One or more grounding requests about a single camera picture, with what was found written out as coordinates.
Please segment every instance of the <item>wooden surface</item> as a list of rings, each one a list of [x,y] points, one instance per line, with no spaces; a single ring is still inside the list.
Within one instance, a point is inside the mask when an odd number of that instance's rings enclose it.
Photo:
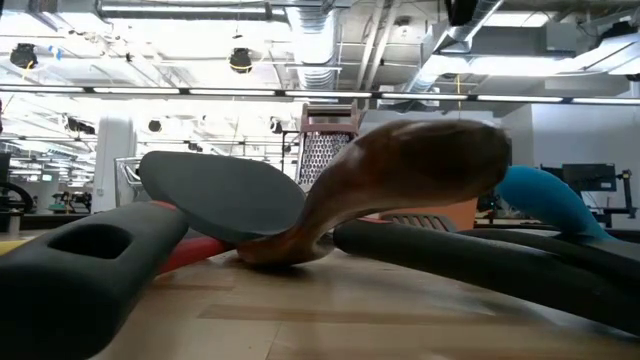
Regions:
[[[228,253],[156,279],[93,360],[640,359],[636,342],[594,329],[339,251],[281,273]]]

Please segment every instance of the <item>desk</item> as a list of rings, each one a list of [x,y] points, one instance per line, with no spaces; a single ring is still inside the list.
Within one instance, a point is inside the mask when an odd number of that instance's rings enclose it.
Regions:
[[[640,345],[587,325],[340,251],[275,274],[248,270],[228,253],[157,278],[92,360],[640,358]]]

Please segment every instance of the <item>black handle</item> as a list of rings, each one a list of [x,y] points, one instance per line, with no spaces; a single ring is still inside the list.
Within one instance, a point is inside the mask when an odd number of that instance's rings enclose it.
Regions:
[[[187,231],[163,203],[134,203],[0,257],[0,358],[87,359],[104,349]]]
[[[342,251],[460,280],[640,335],[640,292],[501,241],[391,223],[351,221],[334,231]]]

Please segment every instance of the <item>white pillar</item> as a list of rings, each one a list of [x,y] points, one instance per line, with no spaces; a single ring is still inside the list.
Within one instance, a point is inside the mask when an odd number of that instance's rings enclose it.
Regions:
[[[131,117],[109,114],[100,119],[91,212],[108,211],[116,207],[114,160],[135,156],[136,145],[137,137]]]
[[[36,213],[51,214],[49,205],[54,203],[53,195],[60,188],[60,172],[58,171],[42,171],[38,183],[38,207]]]

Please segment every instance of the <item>spatula head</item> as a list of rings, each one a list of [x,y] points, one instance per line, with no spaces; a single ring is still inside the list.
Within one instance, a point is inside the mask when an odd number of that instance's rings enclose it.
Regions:
[[[227,156],[150,152],[140,178],[152,199],[176,205],[193,229],[229,243],[289,229],[305,200],[273,166]]]

